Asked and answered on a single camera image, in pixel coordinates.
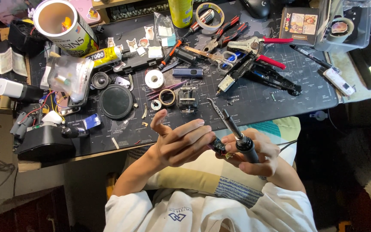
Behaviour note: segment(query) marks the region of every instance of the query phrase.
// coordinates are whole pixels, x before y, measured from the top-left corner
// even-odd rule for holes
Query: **black marker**
[[[297,47],[296,45],[290,45],[291,48],[293,48],[294,50],[298,51],[299,53],[309,57],[310,59],[312,59],[313,61],[315,61],[316,63],[320,64],[321,66],[323,67],[326,67],[326,68],[332,68],[334,71],[336,71],[338,74],[341,74],[341,70],[336,68],[335,66],[327,63],[326,61],[324,60],[320,60],[316,57],[314,57],[313,55],[311,55],[310,53],[306,52],[305,50]]]

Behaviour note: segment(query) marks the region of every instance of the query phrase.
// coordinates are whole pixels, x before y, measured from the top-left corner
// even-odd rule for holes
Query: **computer mouse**
[[[240,0],[253,18],[266,18],[270,12],[270,0]]]

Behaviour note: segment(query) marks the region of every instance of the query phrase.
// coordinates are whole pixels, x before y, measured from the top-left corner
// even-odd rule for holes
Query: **red handled pliers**
[[[264,61],[268,64],[274,65],[276,67],[279,67],[281,69],[285,69],[286,66],[280,62],[277,62],[271,58],[268,58],[267,56],[261,55],[264,49],[264,43],[289,43],[292,42],[294,39],[279,39],[279,38],[258,38],[256,36],[252,37],[249,40],[244,41],[231,41],[228,43],[227,48],[234,48],[234,49],[240,49],[247,53],[250,53],[253,51],[253,53],[257,57],[257,61]]]
[[[235,32],[234,34],[230,35],[230,36],[227,36],[225,37],[224,39],[220,39],[220,37],[222,36],[222,34],[227,30],[229,29],[230,27],[234,26],[238,21],[240,20],[240,16],[234,16],[233,19],[231,19],[231,21],[228,21],[226,23],[224,23],[220,28],[219,30],[217,31],[217,33],[215,35],[213,35],[211,38],[212,40],[210,40],[210,42],[203,48],[203,51],[204,52],[207,52],[207,53],[211,53],[216,47],[219,47],[219,48],[223,48],[225,45],[227,45],[227,43],[229,41],[231,41],[232,39],[236,38],[241,32],[243,32],[246,28],[247,28],[247,25],[248,23],[245,22],[243,23]]]

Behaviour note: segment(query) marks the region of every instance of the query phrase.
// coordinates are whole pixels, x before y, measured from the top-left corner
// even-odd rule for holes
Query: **white t-shirt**
[[[252,208],[203,194],[176,190],[155,207],[145,191],[117,197],[106,204],[104,232],[316,232],[306,194],[267,183],[263,197]]]

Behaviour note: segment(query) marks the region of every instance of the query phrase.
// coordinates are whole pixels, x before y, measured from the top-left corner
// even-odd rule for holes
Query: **wooden shelf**
[[[94,7],[94,9],[103,9],[103,8],[110,8],[110,7],[115,7],[119,5],[124,5],[128,3],[135,3],[139,1],[141,0],[110,0],[109,3],[104,4],[102,2],[94,2],[92,0],[92,6]]]

